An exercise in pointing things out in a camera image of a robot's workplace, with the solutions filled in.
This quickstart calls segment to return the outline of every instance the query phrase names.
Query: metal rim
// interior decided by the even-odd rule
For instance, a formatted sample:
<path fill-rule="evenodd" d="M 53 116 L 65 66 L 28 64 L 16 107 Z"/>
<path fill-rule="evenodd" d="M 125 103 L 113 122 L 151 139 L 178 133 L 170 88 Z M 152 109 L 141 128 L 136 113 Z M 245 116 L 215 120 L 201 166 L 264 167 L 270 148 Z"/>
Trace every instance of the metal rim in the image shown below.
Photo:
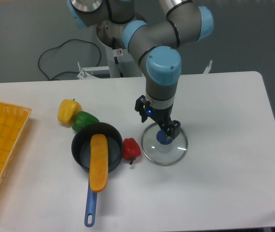
<path fill-rule="evenodd" d="M 159 166 L 171 166 L 171 165 L 173 165 L 173 164 L 178 163 L 178 162 L 179 162 L 180 160 L 182 160 L 182 158 L 185 156 L 185 154 L 187 153 L 187 150 L 188 150 L 188 149 L 184 150 L 183 154 L 182 154 L 177 160 L 175 160 L 175 161 L 173 161 L 173 162 L 169 162 L 169 163 L 160 163 L 160 162 L 157 162 L 157 161 L 151 159 L 151 158 L 146 154 L 146 151 L 145 151 L 145 149 L 144 149 L 144 143 L 143 143 L 144 140 L 143 140 L 143 138 L 144 138 L 145 134 L 147 133 L 147 131 L 148 131 L 149 129 L 151 129 L 152 127 L 156 126 L 156 125 L 157 125 L 157 123 L 153 123 L 153 124 L 149 125 L 148 127 L 146 127 L 145 131 L 143 132 L 143 135 L 142 135 L 142 137 L 141 137 L 141 145 L 142 145 L 142 150 L 143 150 L 144 155 L 147 157 L 148 160 L 150 160 L 151 162 L 153 162 L 154 164 L 159 165 Z M 180 128 L 180 133 L 184 136 L 184 139 L 185 139 L 185 142 L 186 142 L 186 147 L 188 148 L 188 138 L 187 138 L 187 136 L 186 136 L 185 131 L 184 131 L 182 128 Z"/>
<path fill-rule="evenodd" d="M 80 0 L 71 0 L 71 3 L 77 10 L 90 13 L 97 10 L 101 6 L 102 0 L 94 0 L 89 3 L 82 3 Z"/>

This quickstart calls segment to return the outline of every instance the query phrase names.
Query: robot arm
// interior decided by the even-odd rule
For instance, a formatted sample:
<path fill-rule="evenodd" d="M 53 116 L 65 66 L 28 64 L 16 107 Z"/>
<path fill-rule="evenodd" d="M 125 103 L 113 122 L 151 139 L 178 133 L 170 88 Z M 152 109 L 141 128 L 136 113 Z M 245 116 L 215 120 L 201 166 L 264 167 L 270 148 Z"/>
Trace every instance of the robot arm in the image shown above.
<path fill-rule="evenodd" d="M 181 57 L 175 49 L 211 34 L 214 21 L 210 11 L 196 7 L 192 0 L 160 0 L 166 21 L 149 26 L 134 17 L 133 0 L 67 1 L 74 18 L 87 26 L 104 20 L 126 25 L 121 43 L 146 77 L 146 93 L 136 100 L 135 110 L 142 122 L 150 117 L 166 136 L 175 139 L 180 122 L 170 116 L 181 74 Z"/>
<path fill-rule="evenodd" d="M 180 122 L 171 120 L 181 57 L 174 50 L 181 44 L 208 36 L 214 26 L 210 11 L 196 7 L 190 0 L 161 0 L 166 21 L 148 26 L 134 21 L 123 31 L 123 42 L 146 77 L 146 95 L 136 101 L 135 110 L 142 117 L 158 123 L 166 136 L 175 139 Z"/>

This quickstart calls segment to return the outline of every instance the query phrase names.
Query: blue handle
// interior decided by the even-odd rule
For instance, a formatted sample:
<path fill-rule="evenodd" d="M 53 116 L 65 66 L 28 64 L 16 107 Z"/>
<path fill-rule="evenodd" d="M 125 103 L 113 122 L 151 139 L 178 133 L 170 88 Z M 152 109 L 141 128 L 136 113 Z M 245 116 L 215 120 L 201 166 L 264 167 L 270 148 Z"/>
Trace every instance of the blue handle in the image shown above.
<path fill-rule="evenodd" d="M 87 194 L 87 204 L 86 204 L 86 214 L 85 214 L 85 226 L 92 227 L 95 221 L 95 211 L 97 208 L 97 197 L 98 194 L 93 192 L 88 183 L 88 194 Z"/>

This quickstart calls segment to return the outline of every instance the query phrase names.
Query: black object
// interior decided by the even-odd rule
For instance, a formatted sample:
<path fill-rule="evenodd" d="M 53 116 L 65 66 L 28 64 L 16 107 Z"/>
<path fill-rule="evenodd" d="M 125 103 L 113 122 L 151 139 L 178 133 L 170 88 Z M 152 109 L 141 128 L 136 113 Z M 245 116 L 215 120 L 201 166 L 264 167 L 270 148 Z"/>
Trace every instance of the black object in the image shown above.
<path fill-rule="evenodd" d="M 63 44 L 59 45 L 58 47 L 49 48 L 48 50 L 44 51 L 44 52 L 40 55 L 39 61 L 38 61 L 38 67 L 39 67 L 39 70 L 45 75 L 45 77 L 47 77 L 48 81 L 55 81 L 55 80 L 59 81 L 59 79 L 56 79 L 56 77 L 58 77 L 58 76 L 60 76 L 60 75 L 62 75 L 62 74 L 65 74 L 65 73 L 76 73 L 76 74 L 79 74 L 79 72 L 65 71 L 65 72 L 58 73 L 57 75 L 55 75 L 55 76 L 52 77 L 52 78 L 49 78 L 49 76 L 41 69 L 41 66 L 40 66 L 41 58 L 42 58 L 42 56 L 43 56 L 46 52 L 49 52 L 49 51 L 54 50 L 54 49 L 61 48 L 64 44 L 69 43 L 69 42 L 73 42 L 73 41 L 75 41 L 75 42 L 83 42 L 83 43 L 87 43 L 87 44 L 91 44 L 91 45 L 95 46 L 95 47 L 98 49 L 99 55 L 100 55 L 99 61 L 98 61 L 98 63 L 96 64 L 95 67 L 97 67 L 97 66 L 99 65 L 99 63 L 100 63 L 100 61 L 101 61 L 102 54 L 101 54 L 100 48 L 99 48 L 95 43 L 92 43 L 92 42 L 89 42 L 89 41 L 85 41 L 85 40 L 80 40 L 80 39 L 70 39 L 70 40 L 65 41 Z"/>
<path fill-rule="evenodd" d="M 154 109 L 150 106 L 150 101 L 146 101 L 144 95 L 140 96 L 135 103 L 135 110 L 139 112 L 143 123 L 150 117 L 167 136 L 175 139 L 180 134 L 180 122 L 171 120 L 172 108 L 173 105 L 162 110 Z"/>
<path fill-rule="evenodd" d="M 122 137 L 119 131 L 104 122 L 81 129 L 73 138 L 72 154 L 75 161 L 87 172 L 90 170 L 90 140 L 94 134 L 103 134 L 108 143 L 108 172 L 113 171 L 122 159 Z"/>

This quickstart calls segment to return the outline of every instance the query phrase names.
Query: white table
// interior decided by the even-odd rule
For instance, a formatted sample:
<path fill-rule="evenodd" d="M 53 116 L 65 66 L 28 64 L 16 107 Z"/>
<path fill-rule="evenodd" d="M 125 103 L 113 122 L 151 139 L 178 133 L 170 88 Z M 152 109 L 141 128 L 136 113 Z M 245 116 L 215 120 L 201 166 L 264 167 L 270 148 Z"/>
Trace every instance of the white table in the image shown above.
<path fill-rule="evenodd" d="M 57 120 L 63 99 L 140 141 L 134 111 L 144 78 L 0 84 L 0 101 L 32 108 L 0 187 L 0 232 L 159 232 L 275 226 L 275 121 L 257 72 L 184 75 L 172 119 L 188 152 L 170 167 L 124 161 L 84 226 L 87 178 L 71 155 L 74 131 Z"/>

